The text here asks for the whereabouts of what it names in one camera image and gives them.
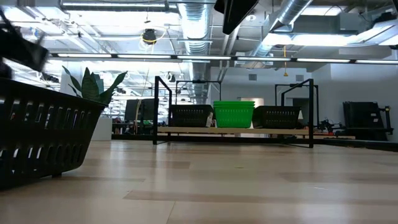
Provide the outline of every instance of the laundry basket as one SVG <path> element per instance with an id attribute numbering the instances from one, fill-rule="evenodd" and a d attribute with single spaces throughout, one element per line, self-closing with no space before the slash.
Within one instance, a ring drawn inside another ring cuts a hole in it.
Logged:
<path id="1" fill-rule="evenodd" d="M 253 112 L 253 127 L 294 129 L 300 110 L 299 106 L 259 106 Z"/>
<path id="2" fill-rule="evenodd" d="M 250 128 L 254 101 L 215 101 L 218 128 Z"/>
<path id="3" fill-rule="evenodd" d="M 0 78 L 0 189 L 80 167 L 104 107 Z"/>
<path id="4" fill-rule="evenodd" d="M 210 105 L 172 105 L 170 111 L 170 126 L 204 128 L 213 108 Z"/>

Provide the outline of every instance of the green plastic basket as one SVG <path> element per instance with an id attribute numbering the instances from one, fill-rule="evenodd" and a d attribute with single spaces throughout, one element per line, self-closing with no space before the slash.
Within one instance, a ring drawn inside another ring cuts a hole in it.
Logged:
<path id="1" fill-rule="evenodd" d="M 254 111 L 253 101 L 215 101 L 217 127 L 250 128 Z"/>

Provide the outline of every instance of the snake plant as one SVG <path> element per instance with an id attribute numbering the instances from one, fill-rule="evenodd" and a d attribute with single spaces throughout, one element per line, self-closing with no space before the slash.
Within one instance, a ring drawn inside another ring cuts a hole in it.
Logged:
<path id="1" fill-rule="evenodd" d="M 90 73 L 88 68 L 86 68 L 86 70 L 85 70 L 83 80 L 81 81 L 81 86 L 80 86 L 79 81 L 70 74 L 70 72 L 67 68 L 65 68 L 63 66 L 63 69 L 69 75 L 73 86 L 71 86 L 71 84 L 68 84 L 68 85 L 72 88 L 73 92 L 76 94 L 77 97 L 84 98 L 87 100 L 97 101 L 97 102 L 100 102 L 100 103 L 103 103 L 106 105 L 110 104 L 110 102 L 112 100 L 114 89 L 121 82 L 123 82 L 124 77 L 127 74 L 127 72 L 123 72 L 123 73 L 119 74 L 116 77 L 113 84 L 106 91 L 100 93 L 100 91 L 98 89 L 98 83 L 95 78 L 95 74 Z"/>

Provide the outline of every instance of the wooden floor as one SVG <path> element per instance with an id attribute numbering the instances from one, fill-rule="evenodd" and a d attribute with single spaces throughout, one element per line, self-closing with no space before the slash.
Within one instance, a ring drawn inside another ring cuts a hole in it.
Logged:
<path id="1" fill-rule="evenodd" d="M 93 142 L 62 178 L 0 192 L 1 224 L 393 224 L 398 153 Z"/>

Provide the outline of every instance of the wall vent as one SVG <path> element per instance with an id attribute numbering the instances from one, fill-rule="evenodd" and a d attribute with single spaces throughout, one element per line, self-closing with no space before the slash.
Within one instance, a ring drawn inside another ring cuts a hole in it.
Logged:
<path id="1" fill-rule="evenodd" d="M 296 82 L 304 82 L 304 75 L 296 75 Z"/>
<path id="2" fill-rule="evenodd" d="M 249 81 L 257 81 L 257 74 L 249 74 Z"/>

